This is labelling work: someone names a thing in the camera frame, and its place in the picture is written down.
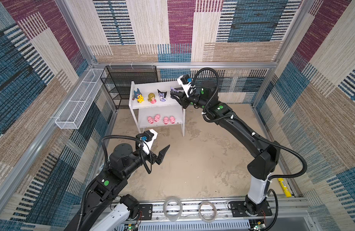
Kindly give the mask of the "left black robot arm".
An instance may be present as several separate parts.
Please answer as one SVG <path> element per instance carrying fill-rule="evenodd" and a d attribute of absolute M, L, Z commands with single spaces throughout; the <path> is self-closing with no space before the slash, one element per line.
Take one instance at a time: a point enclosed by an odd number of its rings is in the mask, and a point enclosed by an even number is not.
<path fill-rule="evenodd" d="M 167 145 L 157 155 L 153 153 L 151 147 L 157 135 L 156 131 L 149 130 L 136 137 L 108 135 L 101 139 L 104 166 L 87 185 L 80 209 L 65 230 L 113 231 L 127 220 L 142 219 L 140 202 L 130 194 L 122 196 L 116 207 L 102 220 L 98 218 L 119 196 L 130 176 L 140 166 L 144 166 L 147 173 L 151 173 L 152 168 L 148 164 L 160 165 L 163 162 L 170 146 Z"/>

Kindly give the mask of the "yellow blue pokemon toy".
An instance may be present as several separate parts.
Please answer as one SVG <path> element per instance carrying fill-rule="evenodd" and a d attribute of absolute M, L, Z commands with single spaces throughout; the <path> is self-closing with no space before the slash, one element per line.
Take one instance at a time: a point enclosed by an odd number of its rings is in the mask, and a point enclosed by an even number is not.
<path fill-rule="evenodd" d="M 133 91 L 132 100 L 137 101 L 137 103 L 139 103 L 139 104 L 144 102 L 144 97 L 143 97 L 139 88 L 137 88 L 137 90 Z"/>

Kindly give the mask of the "olive green figure toy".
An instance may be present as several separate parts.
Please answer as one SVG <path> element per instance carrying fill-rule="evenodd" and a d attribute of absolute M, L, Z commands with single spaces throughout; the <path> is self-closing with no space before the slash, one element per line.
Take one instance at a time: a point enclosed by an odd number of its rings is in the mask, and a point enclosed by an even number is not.
<path fill-rule="evenodd" d="M 148 102 L 150 102 L 151 104 L 155 104 L 156 103 L 156 98 L 155 98 L 155 94 L 154 93 L 149 93 L 148 94 Z"/>

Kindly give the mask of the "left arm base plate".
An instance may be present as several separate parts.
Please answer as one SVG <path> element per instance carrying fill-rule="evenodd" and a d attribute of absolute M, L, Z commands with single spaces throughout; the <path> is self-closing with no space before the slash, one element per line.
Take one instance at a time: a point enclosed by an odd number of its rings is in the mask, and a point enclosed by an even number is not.
<path fill-rule="evenodd" d="M 131 220 L 152 220 L 153 204 L 139 204 L 136 205 L 130 212 L 129 218 Z"/>

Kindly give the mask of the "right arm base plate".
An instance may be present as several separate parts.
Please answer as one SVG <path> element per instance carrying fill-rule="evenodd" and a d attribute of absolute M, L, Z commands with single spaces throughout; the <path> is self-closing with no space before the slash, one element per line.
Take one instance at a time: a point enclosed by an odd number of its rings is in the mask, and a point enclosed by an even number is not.
<path fill-rule="evenodd" d="M 273 212 L 275 210 L 271 209 L 269 203 L 265 201 L 264 203 L 260 205 L 255 205 L 255 212 L 250 211 L 249 208 L 247 208 L 246 202 L 245 201 L 231 201 L 229 202 L 229 209 L 232 212 L 232 216 L 235 218 L 238 217 L 261 217 L 261 216 L 266 216 L 266 217 L 271 217 L 273 215 Z"/>

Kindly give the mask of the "black purple bat toy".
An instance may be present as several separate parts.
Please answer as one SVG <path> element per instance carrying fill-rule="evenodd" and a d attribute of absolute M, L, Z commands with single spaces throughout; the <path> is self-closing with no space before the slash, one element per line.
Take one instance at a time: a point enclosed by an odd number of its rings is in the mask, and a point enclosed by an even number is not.
<path fill-rule="evenodd" d="M 167 92 L 161 90 L 157 90 L 157 91 L 158 91 L 158 96 L 160 98 L 160 101 L 165 102 L 167 100 Z"/>

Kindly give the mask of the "pink pig toy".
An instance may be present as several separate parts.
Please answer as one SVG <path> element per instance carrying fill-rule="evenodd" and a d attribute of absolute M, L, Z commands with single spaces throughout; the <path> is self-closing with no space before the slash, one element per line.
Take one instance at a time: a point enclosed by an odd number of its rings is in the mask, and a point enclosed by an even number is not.
<path fill-rule="evenodd" d="M 149 116 L 148 117 L 148 122 L 150 123 L 150 124 L 153 124 L 155 121 L 154 121 L 154 117 L 151 117 L 151 116 Z"/>
<path fill-rule="evenodd" d="M 154 116 L 154 121 L 158 122 L 160 120 L 160 118 L 161 118 L 160 115 L 157 114 L 157 115 Z"/>
<path fill-rule="evenodd" d="M 165 116 L 163 119 L 163 123 L 167 125 L 169 123 L 169 118 Z"/>
<path fill-rule="evenodd" d="M 176 122 L 175 117 L 174 117 L 174 116 L 171 116 L 171 117 L 169 118 L 169 122 L 170 122 L 171 124 L 175 124 L 175 122 Z"/>

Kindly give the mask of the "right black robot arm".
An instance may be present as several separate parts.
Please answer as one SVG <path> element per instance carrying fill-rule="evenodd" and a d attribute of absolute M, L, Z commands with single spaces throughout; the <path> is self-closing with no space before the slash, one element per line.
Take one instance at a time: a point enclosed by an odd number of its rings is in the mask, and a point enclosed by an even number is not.
<path fill-rule="evenodd" d="M 200 69 L 194 77 L 182 75 L 177 78 L 180 88 L 171 92 L 184 109 L 192 105 L 201 108 L 202 117 L 208 123 L 215 123 L 233 135 L 252 155 L 253 160 L 247 166 L 251 175 L 251 184 L 244 201 L 244 211 L 249 216 L 256 216 L 266 205 L 272 179 L 297 178 L 307 171 L 306 160 L 297 152 L 278 142 L 269 141 L 256 133 L 240 119 L 226 103 L 219 100 L 219 75 L 213 68 Z M 280 152 L 286 151 L 302 164 L 299 172 L 290 175 L 274 175 L 279 162 Z"/>

